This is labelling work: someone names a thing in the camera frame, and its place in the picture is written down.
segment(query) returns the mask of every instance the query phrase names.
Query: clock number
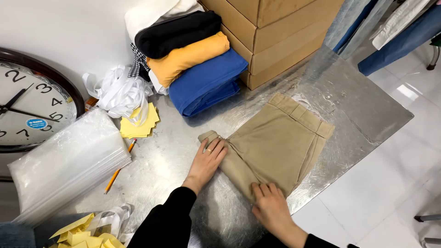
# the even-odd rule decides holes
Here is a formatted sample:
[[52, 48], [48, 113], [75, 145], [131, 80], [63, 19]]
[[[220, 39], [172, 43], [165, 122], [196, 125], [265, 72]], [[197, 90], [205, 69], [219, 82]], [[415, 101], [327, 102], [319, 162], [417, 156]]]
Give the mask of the clock number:
[[39, 85], [37, 85], [36, 87], [35, 87], [35, 89], [39, 89], [39, 87], [40, 86], [44, 86], [43, 88], [42, 88], [42, 90], [44, 90], [44, 89], [46, 89], [46, 88], [49, 88], [49, 90], [48, 91], [41, 91], [41, 93], [48, 93], [49, 91], [51, 91], [52, 90], [52, 87], [51, 86], [48, 86], [47, 84], [45, 84], [45, 83], [40, 83]]
[[29, 137], [29, 134], [27, 134], [27, 130], [26, 130], [26, 129], [23, 129], [23, 130], [21, 130], [21, 131], [15, 133], [15, 134], [19, 134], [19, 133], [21, 133], [21, 132], [25, 132], [26, 137]]
[[17, 82], [17, 81], [19, 81], [19, 80], [22, 80], [23, 78], [26, 77], [26, 76], [23, 76], [23, 77], [17, 79], [17, 76], [19, 75], [19, 71], [17, 71], [17, 70], [12, 70], [12, 71], [8, 71], [8, 72], [6, 72], [6, 73], [4, 74], [5, 77], [9, 77], [9, 73], [10, 73], [10, 72], [15, 72], [15, 76], [12, 78], [12, 81], [13, 81], [14, 83]]
[[40, 129], [40, 130], [46, 132], [46, 131], [51, 130], [51, 129], [52, 129], [52, 126], [51, 126], [51, 125], [47, 125], [46, 128], [49, 128], [49, 129], [48, 129], [48, 130], [45, 130], [45, 128], [42, 128], [42, 129]]
[[59, 120], [59, 119], [63, 118], [62, 114], [57, 114], [57, 115], [54, 115], [54, 114], [56, 114], [56, 112], [53, 112], [52, 114], [49, 115], [49, 117], [52, 118], [53, 120]]
[[55, 98], [52, 98], [52, 106], [55, 106], [55, 105], [57, 105], [57, 104], [62, 104], [60, 101], [58, 101], [57, 99], [55, 99]]

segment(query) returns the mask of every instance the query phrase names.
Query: minute hand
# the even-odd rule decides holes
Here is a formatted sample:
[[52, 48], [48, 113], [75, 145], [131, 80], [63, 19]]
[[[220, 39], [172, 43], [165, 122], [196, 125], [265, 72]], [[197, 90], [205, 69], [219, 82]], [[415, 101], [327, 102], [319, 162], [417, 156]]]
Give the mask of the minute hand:
[[55, 121], [55, 122], [60, 122], [58, 120], [50, 119], [48, 117], [39, 116], [39, 115], [36, 115], [36, 114], [31, 114], [31, 113], [24, 112], [24, 111], [21, 111], [21, 110], [18, 110], [18, 109], [8, 109], [8, 111], [16, 112], [16, 113], [20, 113], [20, 114], [25, 114], [25, 115], [29, 115], [29, 116], [34, 116], [34, 117], [45, 119], [45, 120], [51, 120], [51, 121]]

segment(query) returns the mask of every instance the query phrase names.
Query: pants waistband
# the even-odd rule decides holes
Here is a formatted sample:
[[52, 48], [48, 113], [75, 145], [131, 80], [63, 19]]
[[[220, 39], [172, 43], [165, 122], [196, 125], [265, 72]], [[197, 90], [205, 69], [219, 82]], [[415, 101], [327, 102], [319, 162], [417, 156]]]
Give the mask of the pants waistband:
[[335, 127], [333, 125], [321, 121], [320, 118], [308, 111], [300, 103], [287, 96], [276, 93], [268, 103], [279, 108], [292, 119], [325, 139], [329, 139], [334, 132]]

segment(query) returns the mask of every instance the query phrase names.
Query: checkered fabric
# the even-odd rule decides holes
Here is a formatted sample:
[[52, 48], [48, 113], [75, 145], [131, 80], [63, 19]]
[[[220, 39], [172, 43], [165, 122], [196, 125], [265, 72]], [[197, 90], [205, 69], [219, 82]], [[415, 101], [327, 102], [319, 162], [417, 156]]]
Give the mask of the checkered fabric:
[[146, 63], [146, 56], [136, 48], [135, 44], [130, 43], [130, 47], [132, 48], [133, 54], [135, 55], [135, 58], [133, 59], [132, 67], [129, 71], [129, 78], [137, 77], [139, 76], [139, 68], [140, 64], [146, 69], [146, 71], [150, 71], [149, 66]]

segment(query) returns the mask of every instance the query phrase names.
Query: metal table surface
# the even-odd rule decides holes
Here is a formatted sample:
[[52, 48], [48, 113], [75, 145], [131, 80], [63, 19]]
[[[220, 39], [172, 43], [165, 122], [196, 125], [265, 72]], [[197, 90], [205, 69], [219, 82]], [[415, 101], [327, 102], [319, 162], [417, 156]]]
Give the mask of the metal table surface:
[[[133, 163], [121, 170], [107, 195], [103, 195], [104, 182], [77, 201], [74, 211], [133, 204], [126, 232], [134, 232], [149, 211], [182, 184], [199, 146], [198, 135], [215, 130], [230, 136], [274, 93], [281, 92], [302, 93], [324, 120], [336, 126], [315, 167], [287, 199], [291, 214], [295, 213], [413, 118], [326, 46], [311, 57], [254, 91], [243, 87], [239, 94], [191, 118], [181, 117], [168, 96], [150, 97], [161, 119], [153, 135], [138, 139]], [[189, 247], [251, 246], [264, 232], [251, 207], [217, 170], [191, 210]]]

